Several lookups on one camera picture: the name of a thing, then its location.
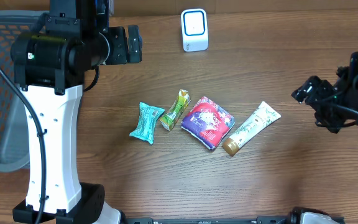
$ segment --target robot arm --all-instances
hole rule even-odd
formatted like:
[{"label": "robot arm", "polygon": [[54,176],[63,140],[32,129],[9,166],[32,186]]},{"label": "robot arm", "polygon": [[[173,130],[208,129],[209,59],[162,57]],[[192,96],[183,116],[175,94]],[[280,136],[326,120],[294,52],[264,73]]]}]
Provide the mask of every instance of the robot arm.
[{"label": "robot arm", "polygon": [[[44,130],[46,200],[41,222],[115,223],[121,212],[104,201],[104,188],[80,183],[76,124],[85,71],[141,61],[137,26],[109,27],[108,0],[51,0],[38,30],[22,33],[11,48],[14,79]],[[38,33],[45,25],[45,34]],[[33,223],[40,210],[41,155],[33,117],[26,109],[30,142],[29,190],[14,210],[16,222]]]},{"label": "robot arm", "polygon": [[[316,111],[316,125],[332,133],[358,125],[358,52],[352,54],[349,67],[338,68],[337,75],[339,79],[333,86],[313,76],[292,93],[296,101],[305,101]],[[348,119],[355,122],[345,124]]]}]

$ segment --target white tube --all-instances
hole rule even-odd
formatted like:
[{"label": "white tube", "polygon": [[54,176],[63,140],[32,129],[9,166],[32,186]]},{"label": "white tube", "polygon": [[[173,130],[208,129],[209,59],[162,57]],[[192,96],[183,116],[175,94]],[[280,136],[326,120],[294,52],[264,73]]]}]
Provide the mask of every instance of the white tube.
[{"label": "white tube", "polygon": [[225,140],[224,150],[234,156],[249,140],[279,118],[281,115],[263,101],[247,121]]}]

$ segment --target wooden table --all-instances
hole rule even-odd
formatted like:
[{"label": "wooden table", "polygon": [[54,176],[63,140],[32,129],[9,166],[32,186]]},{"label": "wooden table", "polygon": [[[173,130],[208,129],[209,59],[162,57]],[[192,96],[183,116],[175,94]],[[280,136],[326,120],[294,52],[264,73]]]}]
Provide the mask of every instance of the wooden table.
[{"label": "wooden table", "polygon": [[[358,51],[358,10],[208,16],[209,49],[184,53],[180,16],[123,17],[138,24],[143,61],[101,67],[78,123],[78,173],[103,184],[106,200],[128,217],[252,218],[322,209],[358,223],[358,129],[331,134],[291,92],[312,75],[331,82]],[[87,84],[93,72],[86,75]],[[168,109],[179,89],[207,96],[232,113],[237,129],[266,101],[282,118],[234,157],[209,152],[177,125],[158,123],[155,143],[130,138],[139,102]],[[0,174],[0,223],[27,193],[29,171]]]}]

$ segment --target purple package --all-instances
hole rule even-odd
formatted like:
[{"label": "purple package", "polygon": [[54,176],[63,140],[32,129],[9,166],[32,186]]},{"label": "purple package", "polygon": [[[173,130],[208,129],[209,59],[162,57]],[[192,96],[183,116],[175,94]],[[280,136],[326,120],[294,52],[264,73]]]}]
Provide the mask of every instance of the purple package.
[{"label": "purple package", "polygon": [[209,150],[215,149],[233,126],[234,117],[205,96],[181,122],[181,128],[199,139]]}]

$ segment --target teal wrapper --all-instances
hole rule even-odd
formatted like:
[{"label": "teal wrapper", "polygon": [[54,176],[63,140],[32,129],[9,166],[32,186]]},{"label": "teal wrapper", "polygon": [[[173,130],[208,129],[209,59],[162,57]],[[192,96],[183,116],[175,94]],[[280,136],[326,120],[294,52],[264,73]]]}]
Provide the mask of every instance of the teal wrapper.
[{"label": "teal wrapper", "polygon": [[129,136],[153,144],[155,124],[165,110],[155,106],[149,106],[142,102],[139,103],[139,108],[139,122],[137,123],[135,131],[131,132]]}]

